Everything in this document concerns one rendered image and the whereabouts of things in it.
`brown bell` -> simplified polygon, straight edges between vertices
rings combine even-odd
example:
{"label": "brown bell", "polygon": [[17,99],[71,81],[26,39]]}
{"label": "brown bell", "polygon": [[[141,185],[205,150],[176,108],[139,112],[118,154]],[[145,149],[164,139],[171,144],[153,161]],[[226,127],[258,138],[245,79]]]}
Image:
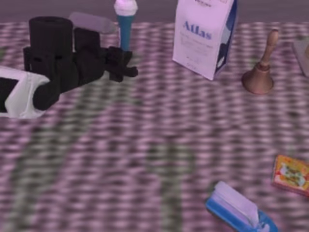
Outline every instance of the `brown bell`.
{"label": "brown bell", "polygon": [[263,57],[251,71],[242,76],[242,84],[246,90],[254,94],[266,94],[274,87],[274,81],[270,77],[270,55],[276,47],[279,33],[272,30],[267,38],[267,45]]}

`flour bag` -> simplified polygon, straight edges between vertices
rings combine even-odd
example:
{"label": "flour bag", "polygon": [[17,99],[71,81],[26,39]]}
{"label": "flour bag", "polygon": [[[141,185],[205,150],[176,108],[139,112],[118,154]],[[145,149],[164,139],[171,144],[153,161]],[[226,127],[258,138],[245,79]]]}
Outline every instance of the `flour bag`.
{"label": "flour bag", "polygon": [[173,61],[213,80],[227,63],[237,0],[178,0]]}

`orange box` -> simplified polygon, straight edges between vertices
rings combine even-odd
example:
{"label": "orange box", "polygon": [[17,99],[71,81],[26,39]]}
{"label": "orange box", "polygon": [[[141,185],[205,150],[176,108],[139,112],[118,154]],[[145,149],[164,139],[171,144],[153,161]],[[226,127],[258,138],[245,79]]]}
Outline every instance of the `orange box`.
{"label": "orange box", "polygon": [[309,197],[309,165],[302,160],[278,155],[272,184]]}

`tissue pack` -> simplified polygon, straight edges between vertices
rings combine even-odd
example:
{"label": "tissue pack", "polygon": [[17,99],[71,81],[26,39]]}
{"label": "tissue pack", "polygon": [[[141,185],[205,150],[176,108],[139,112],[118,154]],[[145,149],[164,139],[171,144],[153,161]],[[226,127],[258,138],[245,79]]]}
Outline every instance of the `tissue pack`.
{"label": "tissue pack", "polygon": [[206,208],[238,232],[279,232],[257,205],[223,181],[206,201]]}
{"label": "tissue pack", "polygon": [[278,155],[272,184],[309,197],[309,164],[302,160]]}
{"label": "tissue pack", "polygon": [[227,63],[237,0],[178,0],[173,61],[213,80]]}

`plaid tablecloth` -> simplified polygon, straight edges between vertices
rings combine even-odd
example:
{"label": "plaid tablecloth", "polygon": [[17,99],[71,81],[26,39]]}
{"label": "plaid tablecloth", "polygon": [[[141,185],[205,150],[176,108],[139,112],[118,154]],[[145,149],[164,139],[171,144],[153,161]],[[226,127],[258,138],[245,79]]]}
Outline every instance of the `plaid tablecloth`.
{"label": "plaid tablecloth", "polygon": [[[239,24],[212,82],[171,60],[173,27],[134,25],[137,78],[63,94],[37,120],[0,118],[1,232],[230,231],[204,205],[218,180],[282,232],[309,230],[308,199],[270,185],[278,153],[309,159],[309,81],[291,48],[309,24]],[[240,78],[272,28],[275,87],[256,96]],[[27,23],[0,24],[0,65],[22,69],[28,43]],[[102,37],[109,45],[116,34]]]}

